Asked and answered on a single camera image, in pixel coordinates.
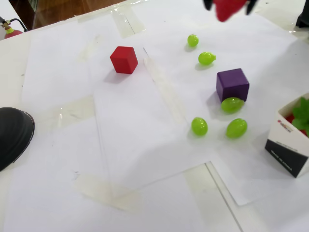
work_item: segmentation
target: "purple cube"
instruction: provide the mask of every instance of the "purple cube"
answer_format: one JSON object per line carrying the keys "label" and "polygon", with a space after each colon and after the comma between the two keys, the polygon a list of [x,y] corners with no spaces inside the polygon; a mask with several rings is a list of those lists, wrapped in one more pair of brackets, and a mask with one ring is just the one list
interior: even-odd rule
{"label": "purple cube", "polygon": [[241,69],[233,69],[217,74],[217,93],[220,101],[235,97],[247,100],[249,82]]}

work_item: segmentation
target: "artificial plant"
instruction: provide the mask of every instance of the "artificial plant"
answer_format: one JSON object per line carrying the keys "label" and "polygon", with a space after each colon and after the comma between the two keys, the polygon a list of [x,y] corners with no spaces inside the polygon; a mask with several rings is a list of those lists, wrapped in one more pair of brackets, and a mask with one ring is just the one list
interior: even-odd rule
{"label": "artificial plant", "polygon": [[305,130],[309,136],[309,100],[300,99],[300,107],[293,109],[294,119],[292,125],[299,130]]}

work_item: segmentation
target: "red cube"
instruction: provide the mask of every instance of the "red cube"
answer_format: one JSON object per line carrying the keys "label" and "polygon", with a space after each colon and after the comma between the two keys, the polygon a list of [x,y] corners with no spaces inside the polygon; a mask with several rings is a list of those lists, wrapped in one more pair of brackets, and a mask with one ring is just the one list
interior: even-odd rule
{"label": "red cube", "polygon": [[138,64],[133,47],[117,47],[111,60],[117,73],[132,74]]}

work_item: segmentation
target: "red object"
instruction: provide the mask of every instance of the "red object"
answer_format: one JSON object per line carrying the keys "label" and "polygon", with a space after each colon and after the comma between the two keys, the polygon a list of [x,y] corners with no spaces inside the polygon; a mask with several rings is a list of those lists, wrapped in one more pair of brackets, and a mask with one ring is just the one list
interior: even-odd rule
{"label": "red object", "polygon": [[10,38],[10,37],[13,37],[13,36],[16,36],[16,35],[20,35],[22,34],[23,32],[19,31],[19,30],[13,30],[11,28],[8,28],[8,29],[5,29],[6,30],[6,34],[4,36],[5,39],[7,38]]}
{"label": "red object", "polygon": [[225,22],[232,14],[239,11],[247,0],[214,0],[216,4],[217,18],[220,22]]}
{"label": "red object", "polygon": [[117,47],[111,60],[117,73],[132,74],[138,64],[133,47]]}
{"label": "red object", "polygon": [[[291,124],[292,124],[293,119],[294,119],[294,115],[293,115],[293,114],[291,114],[290,116],[288,116],[288,117],[286,118],[286,120],[287,120],[289,123],[291,123]],[[300,130],[300,131],[301,131],[305,136],[307,136],[307,133],[306,133],[305,130]]]}

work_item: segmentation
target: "white box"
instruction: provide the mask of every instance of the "white box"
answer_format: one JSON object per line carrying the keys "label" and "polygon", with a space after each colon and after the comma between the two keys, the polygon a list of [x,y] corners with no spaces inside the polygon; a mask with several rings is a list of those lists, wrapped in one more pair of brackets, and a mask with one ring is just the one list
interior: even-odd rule
{"label": "white box", "polygon": [[309,138],[285,118],[300,106],[300,98],[309,99],[306,93],[281,108],[275,116],[265,149],[294,177],[309,171]]}

